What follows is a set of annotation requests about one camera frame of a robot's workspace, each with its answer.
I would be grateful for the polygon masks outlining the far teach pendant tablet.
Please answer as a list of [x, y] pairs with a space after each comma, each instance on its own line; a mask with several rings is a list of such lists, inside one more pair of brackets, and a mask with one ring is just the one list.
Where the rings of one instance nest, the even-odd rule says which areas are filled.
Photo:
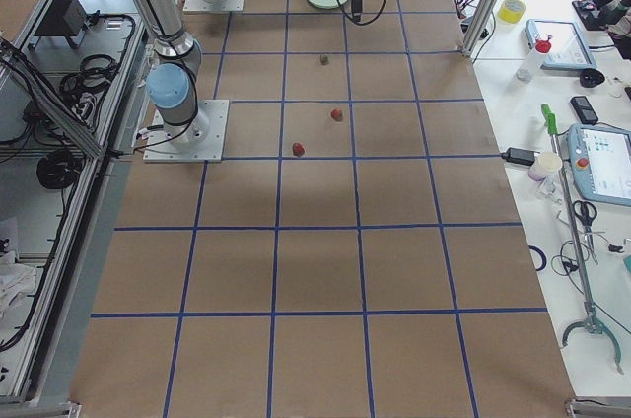
[[530, 47], [550, 37], [551, 49], [542, 68], [556, 71], [596, 69], [596, 61], [575, 22], [528, 19], [525, 26]]

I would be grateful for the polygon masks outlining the black handled scissors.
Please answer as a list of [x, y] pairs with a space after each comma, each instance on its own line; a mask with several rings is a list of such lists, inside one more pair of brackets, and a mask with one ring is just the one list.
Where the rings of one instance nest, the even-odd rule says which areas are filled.
[[572, 203], [575, 216], [580, 220], [584, 229], [584, 236], [587, 242], [587, 246], [590, 254], [592, 255], [595, 264], [598, 264], [595, 245], [593, 239], [592, 225], [597, 216], [597, 209], [590, 201], [576, 200]]

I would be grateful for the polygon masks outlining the black power adapter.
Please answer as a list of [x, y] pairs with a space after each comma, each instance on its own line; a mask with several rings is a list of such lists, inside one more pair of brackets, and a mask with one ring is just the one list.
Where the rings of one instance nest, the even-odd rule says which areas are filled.
[[509, 147], [500, 154], [501, 158], [511, 164], [530, 167], [534, 164], [538, 153], [533, 150]]

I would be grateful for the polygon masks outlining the blue tape roll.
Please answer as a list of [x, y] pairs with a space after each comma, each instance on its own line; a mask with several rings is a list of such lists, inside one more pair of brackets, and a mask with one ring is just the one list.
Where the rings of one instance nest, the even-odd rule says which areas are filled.
[[535, 264], [535, 271], [536, 272], [543, 271], [546, 268], [547, 264], [548, 264], [548, 260], [547, 260], [547, 256], [546, 256], [545, 252], [541, 248], [539, 248], [539, 247], [537, 247], [535, 245], [530, 245], [528, 247], [528, 249], [532, 253], [535, 253], [536, 256], [538, 257], [538, 262]]

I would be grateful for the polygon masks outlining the yellow tape roll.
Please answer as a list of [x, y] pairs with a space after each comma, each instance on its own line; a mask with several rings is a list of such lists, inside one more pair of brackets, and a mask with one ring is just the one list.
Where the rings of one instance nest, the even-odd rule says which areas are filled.
[[521, 0], [504, 0], [497, 12], [498, 18], [507, 24], [516, 24], [524, 15], [526, 4]]

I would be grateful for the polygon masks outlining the black round cap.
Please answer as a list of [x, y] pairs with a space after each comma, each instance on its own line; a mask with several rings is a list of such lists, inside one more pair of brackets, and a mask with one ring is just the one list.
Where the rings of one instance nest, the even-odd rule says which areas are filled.
[[592, 89], [605, 81], [605, 76], [595, 68], [583, 69], [579, 76], [579, 83], [583, 88]]

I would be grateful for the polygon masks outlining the near teach pendant tablet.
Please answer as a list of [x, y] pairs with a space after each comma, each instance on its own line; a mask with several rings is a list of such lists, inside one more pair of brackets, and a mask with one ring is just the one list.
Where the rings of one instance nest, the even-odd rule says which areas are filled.
[[573, 180], [581, 196], [630, 206], [630, 132], [573, 124], [566, 140]]

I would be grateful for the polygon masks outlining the white paper cup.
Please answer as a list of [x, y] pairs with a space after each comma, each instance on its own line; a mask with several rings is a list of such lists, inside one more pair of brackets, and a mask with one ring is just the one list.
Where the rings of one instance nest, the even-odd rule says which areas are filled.
[[559, 172], [563, 166], [562, 158], [553, 152], [541, 152], [534, 157], [528, 169], [528, 177], [533, 181], [543, 181]]

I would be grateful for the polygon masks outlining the long reach grabber tool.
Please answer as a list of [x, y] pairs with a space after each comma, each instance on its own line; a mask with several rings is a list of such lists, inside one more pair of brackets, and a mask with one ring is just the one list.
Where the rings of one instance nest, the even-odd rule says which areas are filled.
[[568, 216], [569, 229], [571, 232], [571, 241], [575, 258], [578, 264], [578, 273], [581, 282], [581, 291], [583, 292], [583, 305], [586, 312], [586, 317], [583, 320], [575, 321], [568, 325], [562, 334], [562, 346], [565, 347], [568, 344], [570, 334], [576, 329], [584, 329], [590, 334], [606, 335], [611, 341], [614, 350], [614, 364], [617, 372], [621, 375], [624, 371], [621, 367], [621, 348], [615, 338], [614, 334], [604, 325], [596, 316], [596, 304], [594, 303], [590, 281], [588, 277], [588, 271], [585, 264], [585, 257], [583, 252], [583, 244], [581, 235], [577, 226], [577, 219], [572, 204], [572, 196], [570, 186], [567, 178], [564, 159], [562, 157], [561, 144], [559, 139], [559, 131], [556, 123], [556, 115], [551, 110], [548, 104], [542, 104], [540, 106], [541, 113], [544, 118], [544, 125], [547, 128], [547, 133], [551, 139], [552, 151], [561, 158], [561, 168], [559, 169], [559, 179], [561, 183], [563, 200], [565, 204], [566, 213]]

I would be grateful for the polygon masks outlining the teach pendant tablet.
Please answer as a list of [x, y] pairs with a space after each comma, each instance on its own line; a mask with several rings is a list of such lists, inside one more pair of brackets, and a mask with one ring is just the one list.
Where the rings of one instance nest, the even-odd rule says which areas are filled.
[[630, 206], [630, 132], [573, 124], [566, 140], [573, 180], [581, 196]]
[[542, 68], [556, 71], [596, 69], [596, 61], [575, 22], [528, 19], [525, 26], [530, 47], [550, 37], [551, 49]]

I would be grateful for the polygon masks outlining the clear bottle red cap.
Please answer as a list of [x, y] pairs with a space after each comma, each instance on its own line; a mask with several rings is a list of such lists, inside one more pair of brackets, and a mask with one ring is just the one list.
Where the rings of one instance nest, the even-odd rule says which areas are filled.
[[540, 70], [547, 54], [552, 48], [552, 36], [539, 36], [530, 53], [526, 56], [523, 63], [516, 72], [516, 77], [522, 82], [529, 83], [535, 74]]

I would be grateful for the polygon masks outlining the red strawberry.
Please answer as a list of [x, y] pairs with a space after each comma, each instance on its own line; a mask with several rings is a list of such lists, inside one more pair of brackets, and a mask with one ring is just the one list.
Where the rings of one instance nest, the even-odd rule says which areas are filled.
[[302, 157], [305, 155], [306, 150], [301, 143], [297, 142], [292, 145], [292, 153], [295, 157]]
[[340, 108], [335, 108], [331, 111], [330, 113], [331, 118], [336, 121], [336, 122], [342, 122], [343, 121], [343, 110]]

